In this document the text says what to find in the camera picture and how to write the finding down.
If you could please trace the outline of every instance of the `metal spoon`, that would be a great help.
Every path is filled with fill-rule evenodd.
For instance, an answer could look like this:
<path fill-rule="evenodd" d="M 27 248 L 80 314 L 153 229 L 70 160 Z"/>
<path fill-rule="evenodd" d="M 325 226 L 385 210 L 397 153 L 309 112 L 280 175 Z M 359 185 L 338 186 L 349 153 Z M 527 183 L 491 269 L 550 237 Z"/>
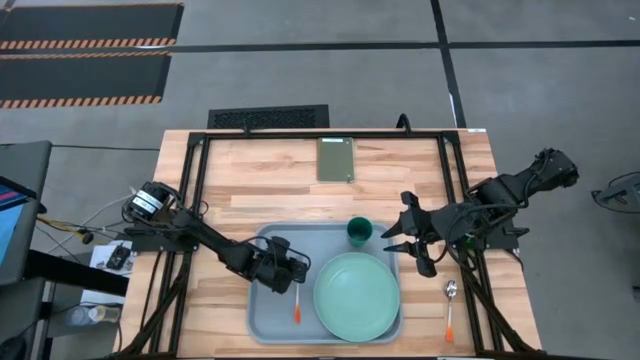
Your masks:
<path fill-rule="evenodd" d="M 449 299 L 449 315 L 447 316 L 447 332 L 445 335 L 445 340 L 447 342 L 453 342 L 453 325 L 451 324 L 451 300 L 456 296 L 458 292 L 458 285 L 455 280 L 449 280 L 447 282 L 447 286 L 444 287 L 444 293 L 447 295 Z"/>

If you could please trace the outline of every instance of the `black floor mat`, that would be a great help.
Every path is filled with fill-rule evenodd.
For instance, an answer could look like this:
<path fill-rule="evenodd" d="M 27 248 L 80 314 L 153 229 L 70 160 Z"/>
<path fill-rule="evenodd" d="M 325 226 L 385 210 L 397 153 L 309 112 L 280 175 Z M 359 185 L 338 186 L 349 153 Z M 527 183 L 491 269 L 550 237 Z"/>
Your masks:
<path fill-rule="evenodd" d="M 208 129 L 328 128 L 328 105 L 209 110 Z"/>
<path fill-rule="evenodd" d="M 0 56 L 0 108 L 158 103 L 166 51 Z"/>
<path fill-rule="evenodd" d="M 183 10 L 178 3 L 5 9 L 0 50 L 173 45 Z"/>

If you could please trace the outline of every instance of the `orange and black striped mat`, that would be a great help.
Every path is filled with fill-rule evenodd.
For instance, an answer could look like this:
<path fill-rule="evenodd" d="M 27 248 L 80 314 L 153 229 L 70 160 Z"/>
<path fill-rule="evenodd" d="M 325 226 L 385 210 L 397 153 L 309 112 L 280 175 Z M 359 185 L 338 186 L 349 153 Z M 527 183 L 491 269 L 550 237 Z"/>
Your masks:
<path fill-rule="evenodd" d="M 0 56 L 0 109 L 155 104 L 167 51 Z"/>
<path fill-rule="evenodd" d="M 173 45 L 184 5 L 34 6 L 0 10 L 0 51 Z"/>

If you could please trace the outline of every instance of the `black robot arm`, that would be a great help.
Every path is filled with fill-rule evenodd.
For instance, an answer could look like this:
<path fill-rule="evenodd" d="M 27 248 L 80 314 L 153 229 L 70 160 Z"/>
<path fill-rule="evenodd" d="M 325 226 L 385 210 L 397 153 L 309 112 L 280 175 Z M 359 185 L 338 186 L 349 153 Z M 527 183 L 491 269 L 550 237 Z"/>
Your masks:
<path fill-rule="evenodd" d="M 258 280 L 280 294 L 287 291 L 292 281 L 303 283 L 311 265 L 308 256 L 289 249 L 289 241 L 281 237 L 263 238 L 266 249 L 248 241 L 257 237 L 242 242 L 226 238 L 205 224 L 201 215 L 184 207 L 178 193 L 162 183 L 144 184 L 125 203 L 123 215 L 134 223 L 133 228 L 125 230 L 132 241 L 202 244 L 214 251 L 228 270 L 249 281 Z M 288 251 L 305 258 L 306 263 L 287 257 Z"/>
<path fill-rule="evenodd" d="M 503 174 L 489 178 L 470 188 L 464 202 L 450 204 L 441 209 L 425 211 L 420 208 L 418 197 L 410 192 L 401 195 L 408 206 L 384 238 L 405 234 L 416 238 L 415 242 L 387 247 L 387 251 L 405 252 L 416 258 L 418 272 L 434 277 L 435 264 L 445 252 L 432 259 L 427 244 L 445 240 L 447 251 L 456 259 L 452 248 L 484 249 L 485 240 L 496 231 L 505 231 L 504 224 L 519 209 L 528 207 L 529 197 L 539 191 L 569 187 L 576 183 L 576 165 L 561 151 L 545 149 L 536 156 L 531 166 L 515 175 Z M 521 236 L 528 229 L 511 229 L 512 235 Z"/>

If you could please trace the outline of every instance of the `orange-handled utensil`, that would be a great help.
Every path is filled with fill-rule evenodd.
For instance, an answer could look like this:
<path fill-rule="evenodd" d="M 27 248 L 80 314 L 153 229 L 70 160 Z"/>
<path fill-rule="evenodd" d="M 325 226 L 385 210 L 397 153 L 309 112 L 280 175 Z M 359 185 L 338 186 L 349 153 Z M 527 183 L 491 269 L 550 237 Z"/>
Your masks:
<path fill-rule="evenodd" d="M 300 324 L 300 284 L 296 283 L 296 308 L 293 311 L 293 320 Z"/>
<path fill-rule="evenodd" d="M 447 295 L 447 299 L 449 299 L 449 314 L 447 315 L 447 332 L 445 334 L 444 339 L 447 342 L 453 342 L 453 324 L 451 323 L 451 300 L 456 296 L 458 292 L 458 285 L 456 285 L 455 280 L 449 280 L 447 282 L 447 286 L 444 288 L 444 293 Z"/>

